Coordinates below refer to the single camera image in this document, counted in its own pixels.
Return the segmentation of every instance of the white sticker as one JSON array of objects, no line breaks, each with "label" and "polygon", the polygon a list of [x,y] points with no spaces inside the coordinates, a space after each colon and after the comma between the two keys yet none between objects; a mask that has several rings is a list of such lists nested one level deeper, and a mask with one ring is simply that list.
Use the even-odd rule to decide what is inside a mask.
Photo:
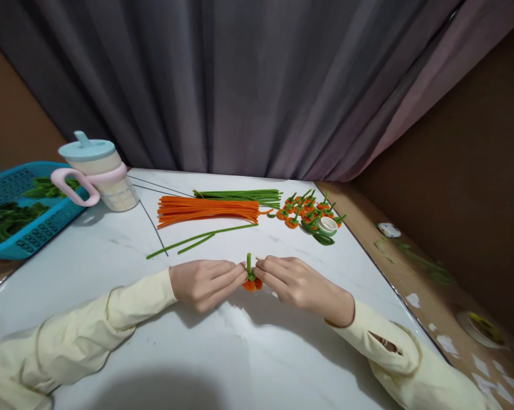
[{"label": "white sticker", "polygon": [[475,367],[477,367],[478,370],[480,370],[487,377],[491,377],[491,375],[489,374],[489,369],[487,368],[485,362],[478,358],[475,354],[472,354],[472,356],[474,357]]},{"label": "white sticker", "polygon": [[495,365],[496,369],[502,373],[502,374],[506,374],[506,371],[504,370],[504,367],[502,367],[502,365],[497,362],[496,360],[493,360],[492,363]]},{"label": "white sticker", "polygon": [[506,375],[502,375],[502,377],[514,389],[514,379]]},{"label": "white sticker", "polygon": [[455,346],[452,344],[452,339],[449,336],[440,335],[437,337],[438,343],[443,347],[443,350],[452,354],[457,359],[460,359]]},{"label": "white sticker", "polygon": [[476,383],[478,384],[479,389],[487,396],[491,396],[491,388],[495,388],[495,384],[489,382],[488,380],[483,379],[480,375],[476,373],[472,373]]},{"label": "white sticker", "polygon": [[512,397],[512,395],[506,390],[506,388],[501,385],[500,383],[498,383],[496,385],[496,391],[498,392],[498,395],[500,397],[503,397],[505,398],[510,404],[513,404],[514,403],[514,399]]},{"label": "white sticker", "polygon": [[415,308],[421,307],[420,300],[418,299],[418,295],[416,293],[412,293],[406,297],[407,302],[412,304]]}]

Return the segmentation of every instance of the roll of tape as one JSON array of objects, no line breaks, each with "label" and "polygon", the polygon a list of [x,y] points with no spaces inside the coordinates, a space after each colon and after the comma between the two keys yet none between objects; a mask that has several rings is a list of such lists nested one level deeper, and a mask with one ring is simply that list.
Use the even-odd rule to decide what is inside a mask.
[{"label": "roll of tape", "polygon": [[325,236],[333,236],[337,233],[338,225],[333,218],[322,216],[318,221],[318,230]]}]

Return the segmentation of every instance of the right hand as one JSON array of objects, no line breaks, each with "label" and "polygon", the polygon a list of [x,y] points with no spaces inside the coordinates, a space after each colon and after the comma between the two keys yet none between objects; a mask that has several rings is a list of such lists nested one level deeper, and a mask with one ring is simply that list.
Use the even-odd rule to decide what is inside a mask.
[{"label": "right hand", "polygon": [[244,263],[226,260],[195,260],[170,268],[170,281],[177,300],[199,313],[225,300],[247,277]]},{"label": "right hand", "polygon": [[305,262],[269,255],[255,265],[255,276],[272,288],[282,302],[317,314],[338,327],[352,324],[353,296]]}]

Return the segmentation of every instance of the cream sleeve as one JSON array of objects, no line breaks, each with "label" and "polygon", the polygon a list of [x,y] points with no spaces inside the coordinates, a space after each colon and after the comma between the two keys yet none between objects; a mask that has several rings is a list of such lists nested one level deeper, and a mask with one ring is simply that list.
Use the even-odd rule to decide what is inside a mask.
[{"label": "cream sleeve", "polygon": [[469,378],[407,329],[358,300],[355,304],[350,326],[331,327],[369,359],[373,374],[401,407],[501,410],[493,397],[484,396]]},{"label": "cream sleeve", "polygon": [[0,410],[51,409],[47,396],[103,367],[135,326],[176,302],[168,270],[0,342]]}]

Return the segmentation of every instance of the blue plastic basket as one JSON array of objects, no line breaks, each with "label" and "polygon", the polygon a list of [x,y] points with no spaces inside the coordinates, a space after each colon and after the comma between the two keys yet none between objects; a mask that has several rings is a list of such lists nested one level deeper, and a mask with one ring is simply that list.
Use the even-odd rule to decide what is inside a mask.
[{"label": "blue plastic basket", "polygon": [[[0,259],[25,259],[38,251],[56,233],[84,210],[69,198],[30,199],[22,193],[33,188],[33,178],[49,177],[58,168],[68,167],[60,162],[29,162],[0,173],[0,205],[5,202],[17,202],[19,206],[31,206],[35,202],[49,206],[50,209],[23,227],[3,243],[0,243]],[[80,187],[76,191],[84,200],[88,192]]]}]

